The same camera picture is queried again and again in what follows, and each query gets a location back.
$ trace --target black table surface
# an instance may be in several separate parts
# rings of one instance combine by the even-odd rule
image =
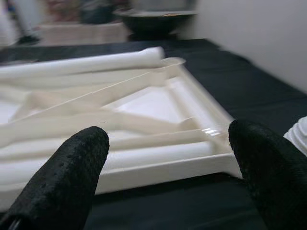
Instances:
[[[260,122],[283,135],[307,115],[307,96],[221,50],[205,39],[145,41],[95,46],[13,47],[0,62],[80,58],[161,46],[186,68],[233,118]],[[241,180],[223,173],[151,185],[94,198],[85,229],[264,230]]]

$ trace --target black tablecloth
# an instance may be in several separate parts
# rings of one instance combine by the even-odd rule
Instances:
[[[0,62],[80,58],[154,46],[163,47],[167,57],[184,58],[186,68],[234,118],[261,122],[283,135],[307,115],[305,94],[204,39],[7,48],[0,52]],[[96,196],[85,229],[266,228],[242,182],[219,173]]]

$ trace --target black bowl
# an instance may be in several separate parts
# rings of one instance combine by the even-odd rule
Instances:
[[[173,30],[192,15],[191,13],[162,13],[159,15],[157,12],[135,13],[133,11],[116,11],[115,14],[122,19],[135,36],[145,39],[168,37]]]

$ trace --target white cylindrical tube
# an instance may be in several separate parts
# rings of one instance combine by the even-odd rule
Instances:
[[[159,146],[143,149],[112,151],[107,157],[104,171],[160,164],[213,155],[211,142]],[[0,164],[0,191],[11,184],[27,183],[34,173],[47,161],[38,158],[23,161],[3,161]]]
[[[46,77],[69,75],[82,72],[116,69],[143,69],[161,67],[164,52],[161,47],[148,48],[140,52],[73,58],[47,61],[0,69],[0,80],[23,77]]]
[[[104,170],[131,168],[213,155],[211,142],[159,146],[113,151],[108,155]]]

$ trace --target white plastic tray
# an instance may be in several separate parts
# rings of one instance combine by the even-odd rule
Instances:
[[[217,172],[240,177],[227,139],[232,118],[183,63],[167,58],[160,68],[74,72],[41,82],[3,78],[3,98],[18,87],[27,93],[0,126],[0,209],[63,141],[90,126],[110,137],[97,194]]]

